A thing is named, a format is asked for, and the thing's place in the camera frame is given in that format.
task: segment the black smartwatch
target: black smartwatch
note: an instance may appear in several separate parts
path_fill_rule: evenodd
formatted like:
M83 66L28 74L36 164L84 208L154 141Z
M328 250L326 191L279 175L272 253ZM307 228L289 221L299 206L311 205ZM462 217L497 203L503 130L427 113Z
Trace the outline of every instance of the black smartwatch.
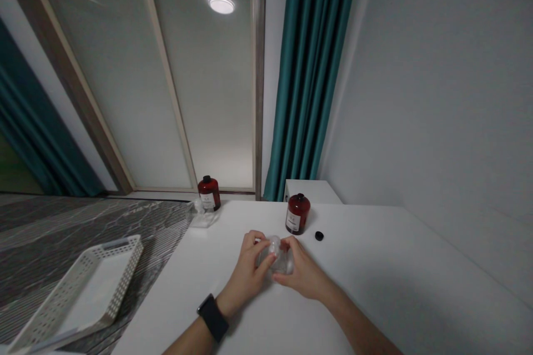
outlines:
M229 324L218 309L213 294L209 294L198 307L198 315L202 317L211 335L219 343L226 334L226 331L228 331Z

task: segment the ceiling light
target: ceiling light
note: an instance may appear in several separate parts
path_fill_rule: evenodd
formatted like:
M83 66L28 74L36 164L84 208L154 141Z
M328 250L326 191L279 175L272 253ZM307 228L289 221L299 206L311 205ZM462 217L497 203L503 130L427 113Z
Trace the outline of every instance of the ceiling light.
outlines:
M220 14L231 14L235 10L235 3L231 0L209 0L209 6Z

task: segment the brown bottle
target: brown bottle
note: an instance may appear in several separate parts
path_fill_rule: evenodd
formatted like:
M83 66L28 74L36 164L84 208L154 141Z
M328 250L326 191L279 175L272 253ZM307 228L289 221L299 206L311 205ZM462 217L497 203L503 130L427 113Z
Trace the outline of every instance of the brown bottle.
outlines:
M204 176L204 179L198 183L198 193L204 209L213 208L216 211L220 208L220 191L216 179L212 179L209 175Z
M298 193L289 199L285 227L293 235L301 235L304 232L307 215L311 209L311 203L302 194Z

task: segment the gray rug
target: gray rug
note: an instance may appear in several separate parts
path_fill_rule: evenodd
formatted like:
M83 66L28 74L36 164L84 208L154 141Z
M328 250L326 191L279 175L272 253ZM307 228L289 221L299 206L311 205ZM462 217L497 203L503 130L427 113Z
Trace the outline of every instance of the gray rug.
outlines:
M117 319L63 348L109 354L189 227L175 201L0 194L0 343L11 342L79 254L140 234L144 246Z

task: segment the white basket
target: white basket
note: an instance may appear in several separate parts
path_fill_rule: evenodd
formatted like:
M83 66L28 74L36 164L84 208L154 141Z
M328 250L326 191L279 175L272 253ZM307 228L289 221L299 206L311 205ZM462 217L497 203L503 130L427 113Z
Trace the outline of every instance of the white basket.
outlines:
M140 235L83 251L6 354L46 353L111 325L142 251Z

